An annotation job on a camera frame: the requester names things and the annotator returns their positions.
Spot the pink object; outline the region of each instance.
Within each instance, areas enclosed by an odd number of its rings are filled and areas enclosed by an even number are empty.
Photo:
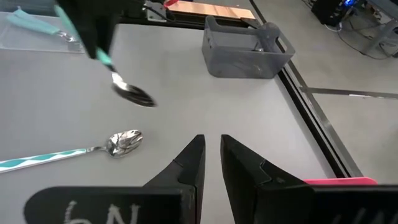
[[[369,177],[304,180],[304,182],[313,185],[377,185],[377,182]]]

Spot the floor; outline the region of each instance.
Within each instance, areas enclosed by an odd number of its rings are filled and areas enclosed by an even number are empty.
[[[349,48],[300,0],[255,2],[266,20],[276,23],[295,47],[293,62],[309,87],[398,93],[396,58],[374,60]],[[355,32],[340,35],[357,49],[368,41]],[[385,57],[377,49],[370,54]],[[398,101],[348,95],[314,97],[361,172],[379,183],[397,183]]]

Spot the spoon bowl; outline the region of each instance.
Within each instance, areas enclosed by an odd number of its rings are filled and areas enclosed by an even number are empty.
[[[129,100],[137,105],[145,107],[156,107],[155,100],[144,90],[127,84],[112,65],[107,65],[112,72],[113,90],[122,98]]]
[[[112,135],[106,142],[105,150],[113,158],[120,158],[135,150],[142,142],[142,133],[138,130],[124,131]]]

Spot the teal patterned handle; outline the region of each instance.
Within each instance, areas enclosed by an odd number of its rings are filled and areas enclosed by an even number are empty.
[[[80,156],[86,154],[87,149],[75,149],[70,151],[55,152],[51,154],[44,154],[39,156],[30,156],[20,159],[11,159],[8,161],[0,161],[0,173],[8,172],[16,169],[22,169],[30,166],[36,166],[48,162],[66,159],[73,156]]]
[[[33,30],[36,32],[43,32],[45,34],[54,35],[60,31],[60,29],[58,27],[55,27],[53,25],[50,25],[50,24],[45,25],[42,23],[25,20],[20,17],[17,17],[14,14],[8,15],[7,20],[16,26],[30,29],[30,30]]]

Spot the computer equipment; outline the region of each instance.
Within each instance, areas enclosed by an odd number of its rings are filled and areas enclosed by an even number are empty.
[[[316,0],[311,11],[322,24],[337,26],[356,0]]]

